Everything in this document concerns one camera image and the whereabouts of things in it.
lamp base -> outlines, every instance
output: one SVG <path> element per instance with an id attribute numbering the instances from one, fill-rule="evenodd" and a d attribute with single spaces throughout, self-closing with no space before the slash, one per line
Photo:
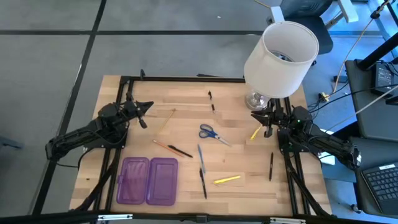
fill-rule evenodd
<path id="1" fill-rule="evenodd" d="M 244 102 L 251 111 L 259 111 L 267 107 L 268 101 L 268 97 L 252 91 L 246 95 Z"/>

black marker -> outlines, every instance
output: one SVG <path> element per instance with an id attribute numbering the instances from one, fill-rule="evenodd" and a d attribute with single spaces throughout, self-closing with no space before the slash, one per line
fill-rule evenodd
<path id="1" fill-rule="evenodd" d="M 205 199 L 207 199 L 205 179 L 203 178 L 203 170 L 201 168 L 199 170 L 199 175 L 200 175 L 200 178 L 201 178 L 201 185 L 203 187 L 203 193 L 205 194 Z"/>
<path id="2" fill-rule="evenodd" d="M 193 158 L 193 156 L 189 155 L 188 153 L 186 153 L 186 152 L 184 152 L 184 151 L 182 151 L 182 150 L 177 149 L 175 146 L 172 146 L 172 145 L 167 145 L 167 146 L 170 147 L 171 149 L 176 150 L 177 152 L 181 152 L 182 154 L 184 154 L 184 155 L 186 155 L 186 156 L 188 156 L 188 157 Z"/>
<path id="3" fill-rule="evenodd" d="M 269 164 L 269 181 L 272 180 L 272 166 L 274 166 L 274 153 L 271 153 L 271 163 Z"/>

wooden table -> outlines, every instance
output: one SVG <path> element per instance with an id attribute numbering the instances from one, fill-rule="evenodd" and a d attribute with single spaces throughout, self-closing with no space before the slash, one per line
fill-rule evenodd
<path id="1" fill-rule="evenodd" d="M 120 76 L 103 78 L 94 112 L 115 101 Z M 211 111 L 208 91 L 213 95 L 216 113 Z M 210 215 L 283 215 L 291 216 L 289 188 L 285 164 L 279 152 L 277 135 L 263 137 L 264 127 L 253 141 L 250 137 L 259 123 L 250 116 L 244 104 L 248 87 L 244 83 L 210 82 L 134 82 L 133 95 L 138 101 L 154 101 L 142 129 L 132 120 L 126 147 L 121 154 L 118 175 L 125 157 L 174 157 L 178 160 L 177 199 L 174 206 L 121 205 L 116 202 L 115 187 L 111 210 L 136 213 L 207 213 Z M 306 106 L 302 86 L 290 97 L 292 105 Z M 163 130 L 159 128 L 176 109 Z M 232 147 L 208 138 L 200 139 L 199 126 L 209 124 Z M 154 144 L 153 139 L 172 144 L 193 155 L 193 159 L 179 157 Z M 206 167 L 208 199 L 204 199 L 199 176 L 200 143 Z M 269 161 L 274 152 L 274 170 L 269 181 Z M 104 149 L 94 149 L 81 162 L 70 208 L 82 203 L 98 181 Z M 319 161 L 308 153 L 301 153 L 305 183 L 317 202 L 331 213 L 329 199 Z M 213 181 L 234 175 L 241 178 L 221 185 Z M 108 186 L 103 190 L 101 208 Z M 300 191 L 296 186 L 299 211 L 302 212 Z"/>

blue scissors handle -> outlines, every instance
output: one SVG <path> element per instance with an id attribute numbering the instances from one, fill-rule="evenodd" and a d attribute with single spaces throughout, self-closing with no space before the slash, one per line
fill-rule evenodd
<path id="1" fill-rule="evenodd" d="M 215 138 L 217 133 L 214 132 L 214 129 L 208 124 L 201 124 L 200 125 L 201 131 L 199 132 L 199 137 L 207 138 L 212 137 Z"/>
<path id="2" fill-rule="evenodd" d="M 201 137 L 201 138 L 207 138 L 207 137 L 215 138 L 216 135 L 214 133 L 209 132 L 209 131 L 201 130 L 201 131 L 199 131 L 199 137 Z"/>
<path id="3" fill-rule="evenodd" d="M 200 129 L 204 131 L 214 132 L 214 129 L 208 124 L 201 124 Z"/>

yellow highlighter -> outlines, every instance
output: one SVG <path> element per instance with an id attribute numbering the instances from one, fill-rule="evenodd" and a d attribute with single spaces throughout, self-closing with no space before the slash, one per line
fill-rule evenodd
<path id="1" fill-rule="evenodd" d="M 234 177 L 228 177 L 228 178 L 225 178 L 225 179 L 216 180 L 216 181 L 214 181 L 214 184 L 222 184 L 224 182 L 227 182 L 227 181 L 230 181 L 230 180 L 239 179 L 239 178 L 241 178 L 240 175 L 237 175 L 237 176 L 234 176 Z"/>

